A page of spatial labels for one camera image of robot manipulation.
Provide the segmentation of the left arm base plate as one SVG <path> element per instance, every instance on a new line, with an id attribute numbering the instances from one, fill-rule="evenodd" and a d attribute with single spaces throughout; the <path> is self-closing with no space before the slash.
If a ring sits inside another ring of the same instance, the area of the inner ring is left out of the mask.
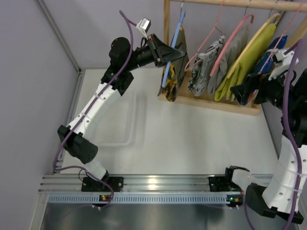
<path id="1" fill-rule="evenodd" d="M 124 178 L 111 176 L 107 180 L 107 184 L 113 189 L 114 192 L 120 192 L 124 185 Z M 81 187 L 82 192 L 110 192 L 110 189 L 101 182 L 92 179 L 89 176 L 83 178 Z"/>

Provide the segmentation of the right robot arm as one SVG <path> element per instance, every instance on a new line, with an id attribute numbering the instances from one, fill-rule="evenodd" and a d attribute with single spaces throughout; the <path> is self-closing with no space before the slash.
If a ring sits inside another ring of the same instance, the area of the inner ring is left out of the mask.
<path id="1" fill-rule="evenodd" d="M 230 166 L 225 170 L 228 183 L 245 194 L 244 206 L 261 216 L 285 220 L 284 229 L 304 220 L 298 201 L 307 180 L 307 74 L 297 76 L 294 68 L 303 40 L 274 54 L 277 67 L 268 73 L 250 74 L 231 88 L 239 103 L 257 92 L 255 104 L 269 102 L 282 112 L 281 151 L 268 186 L 261 185 L 246 168 Z"/>

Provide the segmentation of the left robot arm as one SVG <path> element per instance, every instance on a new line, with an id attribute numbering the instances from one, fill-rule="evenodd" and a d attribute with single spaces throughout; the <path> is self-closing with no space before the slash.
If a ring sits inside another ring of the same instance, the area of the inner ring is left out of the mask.
<path id="1" fill-rule="evenodd" d="M 108 171 L 97 159 L 98 146 L 90 142 L 90 136 L 102 117 L 128 89 L 134 77 L 132 71 L 154 63 L 163 67 L 184 57 L 184 52 L 162 42 L 155 34 L 146 39 L 142 47 L 133 49 L 132 41 L 116 38 L 109 52 L 110 66 L 85 108 L 68 125 L 58 128 L 60 148 L 82 163 L 82 168 L 96 181 L 106 182 Z"/>

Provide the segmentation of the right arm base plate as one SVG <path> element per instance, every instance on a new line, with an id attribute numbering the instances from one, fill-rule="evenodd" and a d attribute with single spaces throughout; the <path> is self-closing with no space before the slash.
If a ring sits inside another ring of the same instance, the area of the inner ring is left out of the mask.
<path id="1" fill-rule="evenodd" d="M 208 178 L 211 192 L 240 192 L 241 189 L 225 176 L 211 176 Z"/>

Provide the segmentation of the light blue hanger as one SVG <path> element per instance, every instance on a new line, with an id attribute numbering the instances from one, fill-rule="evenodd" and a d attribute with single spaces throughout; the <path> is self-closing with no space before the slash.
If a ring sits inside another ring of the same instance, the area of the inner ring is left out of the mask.
<path id="1" fill-rule="evenodd" d="M 168 62 L 165 66 L 165 72 L 164 72 L 163 78 L 162 78 L 161 86 L 163 88 L 166 86 L 166 80 L 167 80 L 167 77 L 168 77 L 168 74 L 169 74 L 169 71 L 170 71 L 171 62 L 184 56 L 184 53 L 181 52 L 180 50 L 175 49 L 175 46 L 176 46 L 176 42 L 177 42 L 177 39 L 178 39 L 178 36 L 179 36 L 179 31 L 180 31 L 180 28 L 183 24 L 185 15 L 186 15 L 186 11 L 181 10 L 180 11 L 180 19 L 178 21 L 178 24 L 177 24 L 177 27 L 176 27 L 176 30 L 175 30 L 175 33 L 174 33 L 174 36 L 173 36 L 172 44 L 171 44 L 172 50 L 171 50 L 171 53 L 170 53 L 170 57 L 168 58 Z"/>

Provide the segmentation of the camouflage trousers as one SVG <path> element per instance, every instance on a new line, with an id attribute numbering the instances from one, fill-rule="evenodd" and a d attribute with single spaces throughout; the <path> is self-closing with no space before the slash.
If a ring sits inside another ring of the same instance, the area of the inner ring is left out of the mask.
<path id="1" fill-rule="evenodd" d="M 185 78 L 185 66 L 189 61 L 187 44 L 183 26 L 180 27 L 175 48 L 184 52 L 184 57 L 171 62 L 165 87 L 160 86 L 157 96 L 165 95 L 169 102 L 174 102 Z"/>

